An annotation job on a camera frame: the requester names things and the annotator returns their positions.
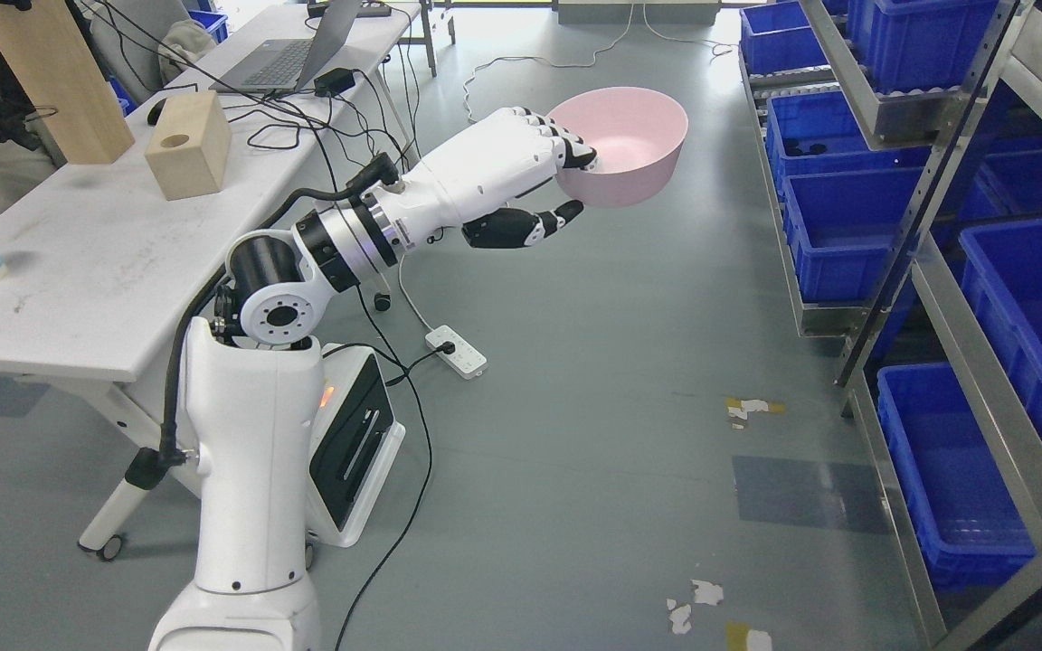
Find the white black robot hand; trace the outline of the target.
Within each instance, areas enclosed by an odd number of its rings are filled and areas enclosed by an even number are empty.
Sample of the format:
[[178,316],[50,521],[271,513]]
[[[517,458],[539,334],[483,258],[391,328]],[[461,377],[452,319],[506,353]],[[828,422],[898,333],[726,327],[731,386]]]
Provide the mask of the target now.
[[507,203],[596,159],[549,117],[528,108],[498,108],[426,154],[403,176],[404,189],[373,190],[374,201],[405,248],[442,227],[460,227],[469,246],[520,249],[557,233],[584,210],[580,201],[552,211],[508,209]]

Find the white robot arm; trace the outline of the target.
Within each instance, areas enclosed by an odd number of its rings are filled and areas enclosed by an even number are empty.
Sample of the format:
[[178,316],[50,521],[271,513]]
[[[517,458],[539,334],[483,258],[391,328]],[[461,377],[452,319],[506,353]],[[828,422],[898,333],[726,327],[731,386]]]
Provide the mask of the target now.
[[277,217],[302,197],[345,209],[290,230],[269,218],[237,239],[179,322],[156,456],[181,462],[185,412],[202,505],[194,577],[157,623],[153,650],[319,644],[314,539],[355,542],[403,439],[375,351],[313,335],[331,297],[359,284],[361,259],[396,260],[376,184],[400,184],[384,154],[343,191],[293,191]]

